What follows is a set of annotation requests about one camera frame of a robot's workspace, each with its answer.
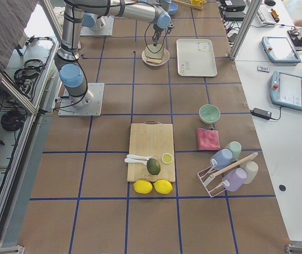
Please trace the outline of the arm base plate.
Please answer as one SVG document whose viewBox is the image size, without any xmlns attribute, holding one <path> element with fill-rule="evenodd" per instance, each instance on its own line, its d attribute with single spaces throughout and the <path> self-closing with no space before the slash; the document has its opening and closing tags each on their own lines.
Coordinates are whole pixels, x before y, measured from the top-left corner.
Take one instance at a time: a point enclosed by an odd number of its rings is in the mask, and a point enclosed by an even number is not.
<svg viewBox="0 0 302 254">
<path fill-rule="evenodd" d="M 63 96 L 67 96 L 60 103 L 58 115 L 60 117 L 84 117 L 100 116 L 104 94 L 104 83 L 88 83 L 88 90 L 85 97 L 78 104 L 77 100 L 69 97 L 68 91 L 64 89 Z"/>
<path fill-rule="evenodd" d="M 102 37 L 102 36 L 111 36 L 113 31 L 114 18 L 113 17 L 104 17 L 106 25 L 100 31 L 92 31 L 89 28 L 82 27 L 81 36 L 82 37 Z"/>
</svg>

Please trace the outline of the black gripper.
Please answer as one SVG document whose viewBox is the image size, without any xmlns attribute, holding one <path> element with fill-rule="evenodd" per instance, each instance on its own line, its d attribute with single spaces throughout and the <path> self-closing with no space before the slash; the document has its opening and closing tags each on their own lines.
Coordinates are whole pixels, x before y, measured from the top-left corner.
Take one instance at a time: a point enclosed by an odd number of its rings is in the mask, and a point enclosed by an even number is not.
<svg viewBox="0 0 302 254">
<path fill-rule="evenodd" d="M 171 33 L 171 30 L 174 28 L 174 23 L 170 22 L 169 25 L 166 28 L 160 28 L 157 24 L 153 24 L 153 29 L 154 29 L 154 35 L 152 37 L 153 40 L 153 46 L 157 46 L 158 40 L 161 37 L 162 32 L 164 31 L 165 34 Z"/>
</svg>

